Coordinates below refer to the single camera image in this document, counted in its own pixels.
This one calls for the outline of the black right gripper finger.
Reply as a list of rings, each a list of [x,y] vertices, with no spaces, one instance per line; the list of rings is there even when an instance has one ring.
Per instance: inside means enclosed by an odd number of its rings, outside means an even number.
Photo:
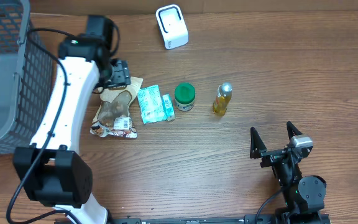
[[[287,126],[287,133],[289,139],[291,139],[293,136],[299,136],[303,134],[301,131],[299,131],[296,128],[296,126],[291,121],[288,121],[286,123],[286,126]]]
[[[254,127],[250,129],[250,158],[258,159],[262,157],[262,153],[267,151],[267,148],[261,139],[259,133]]]

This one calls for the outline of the teal wet wipes pack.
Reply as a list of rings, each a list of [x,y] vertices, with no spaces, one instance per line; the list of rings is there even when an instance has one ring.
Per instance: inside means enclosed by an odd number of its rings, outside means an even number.
[[[158,85],[141,88],[137,94],[137,98],[144,124],[156,123],[167,119]]]

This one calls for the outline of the brown snack bag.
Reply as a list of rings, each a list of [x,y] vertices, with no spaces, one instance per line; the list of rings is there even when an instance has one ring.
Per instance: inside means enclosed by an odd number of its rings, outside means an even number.
[[[104,89],[100,94],[101,105],[89,132],[101,138],[115,136],[136,139],[137,131],[129,107],[136,99],[142,83],[142,78],[131,77],[131,84],[125,88]]]

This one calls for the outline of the yellow dish soap bottle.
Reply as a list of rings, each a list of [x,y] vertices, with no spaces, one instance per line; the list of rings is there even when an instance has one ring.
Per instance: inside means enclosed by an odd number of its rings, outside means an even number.
[[[218,86],[216,99],[213,102],[213,112],[223,116],[227,111],[227,106],[232,98],[232,84],[224,82]]]

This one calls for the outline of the small teal tissue pack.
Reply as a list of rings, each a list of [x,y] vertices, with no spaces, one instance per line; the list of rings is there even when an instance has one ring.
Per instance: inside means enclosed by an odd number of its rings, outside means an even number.
[[[172,104],[172,100],[170,98],[169,94],[165,94],[162,96],[162,103],[163,103],[163,109],[164,113],[167,117],[167,121],[172,121],[175,119],[175,112]]]

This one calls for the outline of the green lid jar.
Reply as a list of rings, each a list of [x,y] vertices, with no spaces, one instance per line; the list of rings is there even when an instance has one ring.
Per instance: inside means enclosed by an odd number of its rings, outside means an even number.
[[[190,83],[181,83],[175,88],[175,105],[181,111],[189,111],[194,107],[195,88]]]

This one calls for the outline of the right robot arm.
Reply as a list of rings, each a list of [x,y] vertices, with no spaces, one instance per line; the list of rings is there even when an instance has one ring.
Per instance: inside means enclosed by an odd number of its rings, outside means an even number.
[[[283,149],[269,151],[257,130],[250,129],[250,158],[260,159],[262,168],[270,167],[280,189],[270,196],[255,215],[245,216],[252,223],[330,223],[328,215],[322,215],[326,195],[326,181],[318,175],[302,176],[299,163],[309,156],[313,140],[287,122],[289,143]],[[271,215],[261,215],[266,204],[282,194],[285,206]]]

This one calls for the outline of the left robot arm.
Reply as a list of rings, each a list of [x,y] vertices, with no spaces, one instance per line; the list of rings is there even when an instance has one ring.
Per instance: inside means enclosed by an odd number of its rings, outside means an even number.
[[[116,58],[120,39],[118,26],[96,15],[84,33],[66,34],[52,56],[57,74],[41,125],[27,147],[14,151],[18,190],[73,223],[113,222],[92,194],[93,174],[78,150],[90,96],[131,82],[127,63]]]

